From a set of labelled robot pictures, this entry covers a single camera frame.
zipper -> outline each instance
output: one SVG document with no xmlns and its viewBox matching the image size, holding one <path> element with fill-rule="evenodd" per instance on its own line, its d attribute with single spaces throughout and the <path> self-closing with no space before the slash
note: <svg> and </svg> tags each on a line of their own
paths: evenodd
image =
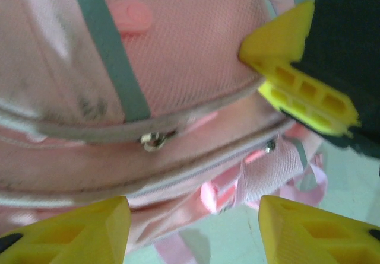
<svg viewBox="0 0 380 264">
<path fill-rule="evenodd" d="M 145 192 L 139 192 L 139 193 L 132 193 L 132 194 L 127 194 L 126 197 L 127 198 L 138 198 L 138 197 L 142 197 L 142 196 L 145 196 L 145 195 L 149 195 L 151 193 L 155 193 L 155 192 L 158 192 L 158 191 L 161 191 L 161 190 L 166 190 L 168 188 L 171 188 L 179 183 L 182 183 L 182 182 L 185 182 L 189 179 L 192 179 L 194 177 L 197 177 L 199 175 L 202 175 L 218 166 L 221 166 L 223 163 L 226 163 L 230 160 L 233 160 L 235 158 L 237 158 L 238 156 L 240 155 L 246 155 L 246 154 L 249 154 L 249 153 L 252 153 L 253 151 L 257 151 L 257 150 L 260 150 L 262 149 L 265 154 L 270 154 L 272 153 L 275 148 L 276 148 L 276 144 L 277 144 L 277 140 L 275 138 L 267 141 L 264 145 L 256 145 L 256 146 L 253 146 L 253 147 L 250 147 L 250 148 L 247 148 L 246 150 L 242 150 L 242 151 L 239 151 L 233 155 L 230 155 L 228 158 L 225 158 L 221 161 L 218 161 L 216 162 L 215 164 L 213 164 L 212 166 L 208 166 L 206 168 L 203 168 L 197 172 L 194 172 L 188 176 L 185 176 L 185 177 L 181 177 L 173 182 L 170 182 L 166 185 L 163 185 L 163 186 L 159 186 L 157 188 L 153 188 L 153 189 L 148 189 L 146 190 Z"/>
</svg>

pink mesh fabric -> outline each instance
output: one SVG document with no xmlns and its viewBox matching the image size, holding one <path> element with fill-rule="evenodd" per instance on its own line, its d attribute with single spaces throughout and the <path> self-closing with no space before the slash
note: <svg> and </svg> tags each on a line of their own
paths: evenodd
<svg viewBox="0 0 380 264">
<path fill-rule="evenodd" d="M 123 43 L 153 116 L 257 83 L 258 75 L 238 61 L 237 52 L 244 36 L 265 21 L 259 0 L 140 1 L 151 8 L 153 26 Z"/>
</svg>

floor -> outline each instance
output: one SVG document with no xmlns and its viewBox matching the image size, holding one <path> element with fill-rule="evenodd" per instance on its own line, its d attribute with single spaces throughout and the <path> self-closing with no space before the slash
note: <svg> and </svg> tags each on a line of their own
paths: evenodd
<svg viewBox="0 0 380 264">
<path fill-rule="evenodd" d="M 380 162 L 324 144 L 328 192 L 320 208 L 380 226 Z M 199 264 L 266 263 L 257 212 L 241 206 L 211 216 L 182 233 Z M 152 247 L 125 264 L 163 264 Z"/>
</svg>

backpack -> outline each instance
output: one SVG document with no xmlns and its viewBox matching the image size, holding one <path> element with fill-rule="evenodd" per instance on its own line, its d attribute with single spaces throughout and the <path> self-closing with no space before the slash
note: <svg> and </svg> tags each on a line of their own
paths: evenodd
<svg viewBox="0 0 380 264">
<path fill-rule="evenodd" d="M 238 60 L 265 0 L 0 3 L 2 233 L 125 195 L 133 251 L 276 191 L 320 144 Z"/>
</svg>

yellow plastic corner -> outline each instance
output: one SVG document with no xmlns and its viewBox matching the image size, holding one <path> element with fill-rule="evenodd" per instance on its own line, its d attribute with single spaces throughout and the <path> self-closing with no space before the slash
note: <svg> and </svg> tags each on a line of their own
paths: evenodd
<svg viewBox="0 0 380 264">
<path fill-rule="evenodd" d="M 239 58 L 267 78 L 260 93 L 277 109 L 321 134 L 351 134 L 360 126 L 350 97 L 291 66 L 300 61 L 314 14 L 307 0 L 257 29 L 243 41 Z"/>
<path fill-rule="evenodd" d="M 7 233 L 23 237 L 0 254 L 0 263 L 121 264 L 130 223 L 125 197 L 94 203 Z"/>
<path fill-rule="evenodd" d="M 264 196 L 259 226 L 268 264 L 376 264 L 380 227 L 276 196 Z"/>
</svg>

